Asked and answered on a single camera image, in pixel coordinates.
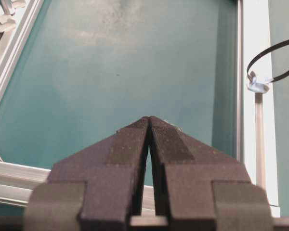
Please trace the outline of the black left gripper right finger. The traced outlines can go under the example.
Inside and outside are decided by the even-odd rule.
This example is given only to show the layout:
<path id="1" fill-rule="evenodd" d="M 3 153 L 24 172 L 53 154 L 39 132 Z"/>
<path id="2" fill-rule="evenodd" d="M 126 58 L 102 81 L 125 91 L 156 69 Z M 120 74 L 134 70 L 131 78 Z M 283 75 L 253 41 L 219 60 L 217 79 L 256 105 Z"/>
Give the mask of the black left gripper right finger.
<path id="1" fill-rule="evenodd" d="M 245 166 L 150 117 L 156 212 L 172 231 L 271 231 L 265 191 Z"/>

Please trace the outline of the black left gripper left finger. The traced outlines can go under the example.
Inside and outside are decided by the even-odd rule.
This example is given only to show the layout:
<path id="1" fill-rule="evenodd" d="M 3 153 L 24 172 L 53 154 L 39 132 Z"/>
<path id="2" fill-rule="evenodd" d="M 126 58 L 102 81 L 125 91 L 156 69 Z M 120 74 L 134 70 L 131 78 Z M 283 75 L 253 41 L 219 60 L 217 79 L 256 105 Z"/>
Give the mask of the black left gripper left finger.
<path id="1" fill-rule="evenodd" d="M 25 211 L 26 231 L 124 231 L 142 207 L 149 119 L 52 167 Z"/>

